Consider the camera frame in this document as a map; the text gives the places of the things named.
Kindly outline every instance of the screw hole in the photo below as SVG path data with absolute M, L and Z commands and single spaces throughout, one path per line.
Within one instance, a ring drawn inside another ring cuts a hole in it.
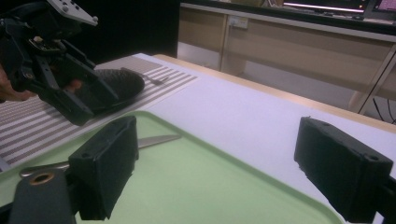
M 53 173 L 44 173 L 36 175 L 30 180 L 31 185 L 41 185 L 49 182 L 54 177 Z

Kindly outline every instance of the black cable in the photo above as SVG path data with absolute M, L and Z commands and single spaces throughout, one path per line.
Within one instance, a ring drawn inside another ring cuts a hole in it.
M 378 115 L 381 118 L 381 120 L 384 121 L 384 119 L 381 116 L 381 113 L 379 112 L 379 108 L 378 108 L 378 105 L 376 104 L 375 98 L 373 98 L 373 102 L 374 102 L 374 106 L 375 106 L 376 112 L 378 113 Z
M 389 99 L 387 99 L 387 102 L 388 102 L 388 112 L 389 112 L 390 118 L 392 119 L 392 124 L 394 124 L 394 123 L 396 123 L 396 119 L 393 118 L 392 112 L 390 111 L 390 102 L 389 102 Z

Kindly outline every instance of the white tabletop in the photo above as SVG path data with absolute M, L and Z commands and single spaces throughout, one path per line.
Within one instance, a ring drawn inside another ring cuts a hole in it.
M 327 113 L 144 54 L 135 55 L 197 76 L 186 88 L 145 110 L 327 204 L 293 159 L 301 117 L 320 119 L 396 161 L 396 133 Z M 100 65 L 127 64 L 128 57 Z M 396 176 L 395 169 L 391 175 Z

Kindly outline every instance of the human hand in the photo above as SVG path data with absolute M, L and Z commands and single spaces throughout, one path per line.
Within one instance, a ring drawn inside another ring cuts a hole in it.
M 81 85 L 82 82 L 80 80 L 74 79 L 68 86 L 64 87 L 64 89 L 74 92 L 76 89 L 79 89 Z M 31 91 L 14 91 L 6 72 L 0 64 L 0 103 L 5 101 L 25 101 L 33 96 L 36 96 L 36 94 Z
M 0 102 L 25 101 L 33 96 L 35 94 L 30 91 L 14 91 L 3 66 L 0 64 Z

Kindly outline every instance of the robotic arm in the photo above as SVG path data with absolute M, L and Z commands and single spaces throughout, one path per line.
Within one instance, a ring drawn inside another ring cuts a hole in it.
M 93 71 L 95 65 L 66 41 L 81 31 L 82 22 L 96 25 L 71 0 L 47 0 L 16 7 L 0 19 L 0 63 L 15 91 L 32 91 L 54 106 L 70 122 L 83 125 L 92 111 L 63 87 L 72 79 L 83 81 L 104 105 L 117 94 Z

